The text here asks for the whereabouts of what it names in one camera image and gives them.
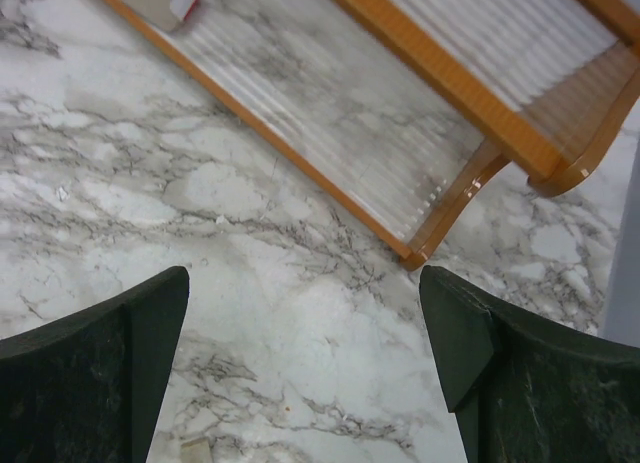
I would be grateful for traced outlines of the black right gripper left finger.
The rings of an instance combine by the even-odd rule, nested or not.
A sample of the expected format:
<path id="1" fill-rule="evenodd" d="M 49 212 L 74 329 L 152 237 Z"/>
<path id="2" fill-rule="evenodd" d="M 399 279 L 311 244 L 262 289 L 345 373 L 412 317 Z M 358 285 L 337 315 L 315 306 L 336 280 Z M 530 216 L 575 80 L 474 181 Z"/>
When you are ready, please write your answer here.
<path id="1" fill-rule="evenodd" d="M 2 461 L 145 461 L 188 299 L 174 266 L 2 340 Z"/>

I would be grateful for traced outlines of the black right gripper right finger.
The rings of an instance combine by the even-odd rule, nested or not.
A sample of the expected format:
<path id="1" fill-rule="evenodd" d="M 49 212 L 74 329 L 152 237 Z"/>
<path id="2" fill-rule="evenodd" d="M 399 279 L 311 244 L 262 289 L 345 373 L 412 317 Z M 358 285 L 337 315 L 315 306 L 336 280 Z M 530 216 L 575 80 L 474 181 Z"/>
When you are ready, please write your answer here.
<path id="1" fill-rule="evenodd" d="M 639 351 L 425 266 L 419 296 L 470 462 L 636 462 Z"/>

